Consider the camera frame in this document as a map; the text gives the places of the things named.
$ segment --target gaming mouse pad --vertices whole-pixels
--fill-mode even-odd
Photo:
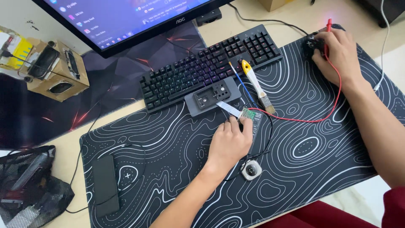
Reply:
[[[256,70],[256,74],[277,116],[317,120],[331,111],[338,88],[305,57],[303,41],[280,48],[284,57]],[[362,74],[374,86],[381,70],[361,47],[357,51]],[[253,96],[247,78],[242,80]],[[236,82],[242,93],[239,105],[243,105],[248,99]],[[393,82],[385,77],[376,93],[405,123],[405,97]],[[82,136],[92,227],[150,226],[201,170],[217,126],[228,117],[227,112],[217,108],[192,119],[186,105],[179,103],[152,115],[140,110]],[[252,181],[239,175],[233,181],[222,182],[196,215],[193,228],[248,227],[376,175],[343,95],[325,121],[273,119],[273,123],[268,147],[271,152],[257,159],[263,173]],[[263,116],[253,153],[265,149],[271,127]],[[125,144],[142,145],[146,159],[141,147],[122,147]],[[107,154],[114,156],[121,209],[97,218],[91,162]],[[236,174],[238,167],[228,176]]]

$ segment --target computer monitor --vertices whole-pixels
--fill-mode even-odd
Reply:
[[[232,0],[32,0],[108,58]]]

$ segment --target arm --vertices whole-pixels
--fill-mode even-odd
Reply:
[[[239,123],[231,116],[218,126],[209,148],[207,162],[194,180],[152,223],[151,228],[190,227],[194,217],[229,170],[247,153],[253,140],[253,124],[248,118]]]
[[[324,39],[330,49],[329,60],[341,74],[342,91],[374,168],[391,188],[405,186],[405,127],[363,78],[351,34],[332,29],[331,32],[320,32],[315,38]],[[318,50],[312,59],[329,81],[339,84],[336,72]]]

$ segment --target yellow brush handle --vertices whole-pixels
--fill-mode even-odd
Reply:
[[[260,86],[259,81],[256,78],[256,74],[254,73],[252,67],[246,60],[242,60],[242,68],[247,78],[249,79],[250,83],[252,83],[252,85],[256,89],[259,98],[266,96],[267,94],[262,90],[262,87]]]

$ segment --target hand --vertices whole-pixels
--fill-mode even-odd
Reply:
[[[253,123],[249,118],[241,117],[243,132],[234,116],[218,126],[211,146],[209,147],[208,160],[203,169],[221,181],[229,170],[249,152],[253,140]]]
[[[342,79],[342,91],[360,88],[370,84],[363,78],[357,58],[356,42],[353,36],[340,29],[332,28],[330,32],[320,32],[315,39],[324,39],[329,48],[329,60],[339,71]],[[339,77],[333,67],[324,60],[318,49],[312,60],[327,80],[339,86]]]

